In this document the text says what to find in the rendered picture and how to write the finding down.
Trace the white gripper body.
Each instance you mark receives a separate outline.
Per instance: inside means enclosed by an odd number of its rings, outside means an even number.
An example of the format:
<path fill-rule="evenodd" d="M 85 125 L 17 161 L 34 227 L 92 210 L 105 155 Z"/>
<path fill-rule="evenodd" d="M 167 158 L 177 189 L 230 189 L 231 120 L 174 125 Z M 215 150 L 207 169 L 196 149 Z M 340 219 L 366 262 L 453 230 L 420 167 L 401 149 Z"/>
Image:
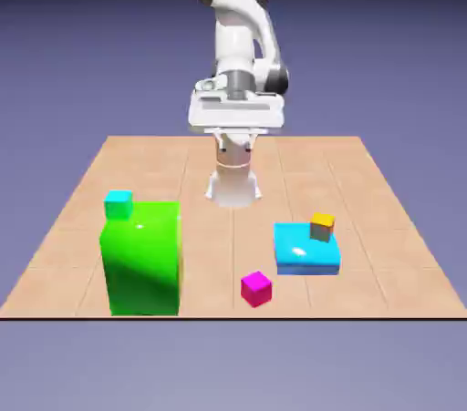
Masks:
<path fill-rule="evenodd" d="M 194 128 L 281 128 L 285 101 L 279 95 L 246 92 L 246 100 L 231 100 L 222 90 L 193 92 L 188 113 Z"/>

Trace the small orange cube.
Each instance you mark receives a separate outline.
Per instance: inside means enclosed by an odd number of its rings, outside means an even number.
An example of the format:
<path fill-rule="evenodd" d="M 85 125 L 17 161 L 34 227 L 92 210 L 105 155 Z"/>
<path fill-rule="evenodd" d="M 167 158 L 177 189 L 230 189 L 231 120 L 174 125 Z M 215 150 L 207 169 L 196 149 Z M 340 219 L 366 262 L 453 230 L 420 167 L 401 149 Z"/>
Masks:
<path fill-rule="evenodd" d="M 333 235 L 335 217 L 331 214 L 315 212 L 310 221 L 310 238 L 329 242 Z"/>

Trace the small cyan cube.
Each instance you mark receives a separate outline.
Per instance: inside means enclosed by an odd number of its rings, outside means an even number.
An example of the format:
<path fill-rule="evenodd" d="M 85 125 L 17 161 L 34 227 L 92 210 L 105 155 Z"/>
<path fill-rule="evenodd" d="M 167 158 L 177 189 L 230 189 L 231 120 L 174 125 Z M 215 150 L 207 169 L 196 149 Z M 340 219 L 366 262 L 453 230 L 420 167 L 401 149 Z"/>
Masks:
<path fill-rule="evenodd" d="M 110 190 L 104 199 L 107 220 L 127 220 L 133 210 L 131 190 Z"/>

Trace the small magenta cube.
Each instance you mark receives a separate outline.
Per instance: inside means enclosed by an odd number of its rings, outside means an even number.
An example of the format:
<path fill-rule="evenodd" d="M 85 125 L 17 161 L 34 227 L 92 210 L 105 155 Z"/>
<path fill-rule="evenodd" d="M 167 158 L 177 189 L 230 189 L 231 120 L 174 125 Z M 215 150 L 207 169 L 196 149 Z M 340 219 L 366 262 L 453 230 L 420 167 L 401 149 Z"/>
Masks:
<path fill-rule="evenodd" d="M 272 282 L 260 271 L 249 273 L 241 279 L 241 296 L 256 308 L 272 300 Z"/>

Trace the large blue box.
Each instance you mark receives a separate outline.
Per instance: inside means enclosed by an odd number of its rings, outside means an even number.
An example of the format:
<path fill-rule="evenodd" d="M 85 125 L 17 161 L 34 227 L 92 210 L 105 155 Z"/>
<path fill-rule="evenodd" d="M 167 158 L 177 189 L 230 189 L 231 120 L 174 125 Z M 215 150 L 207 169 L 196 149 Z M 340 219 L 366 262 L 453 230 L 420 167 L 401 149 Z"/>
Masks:
<path fill-rule="evenodd" d="M 280 275 L 335 275 L 341 264 L 334 234 L 329 241 L 310 237 L 310 224 L 277 222 L 274 224 L 274 248 Z"/>

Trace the large green box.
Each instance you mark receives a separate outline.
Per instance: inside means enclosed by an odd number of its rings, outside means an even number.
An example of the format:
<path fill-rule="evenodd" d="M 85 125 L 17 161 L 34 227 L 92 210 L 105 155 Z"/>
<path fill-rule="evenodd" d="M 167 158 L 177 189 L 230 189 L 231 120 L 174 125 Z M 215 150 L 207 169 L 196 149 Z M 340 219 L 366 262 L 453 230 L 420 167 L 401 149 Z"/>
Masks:
<path fill-rule="evenodd" d="M 108 219 L 99 238 L 114 316 L 177 315 L 182 219 L 178 201 L 135 201 L 126 219 Z"/>

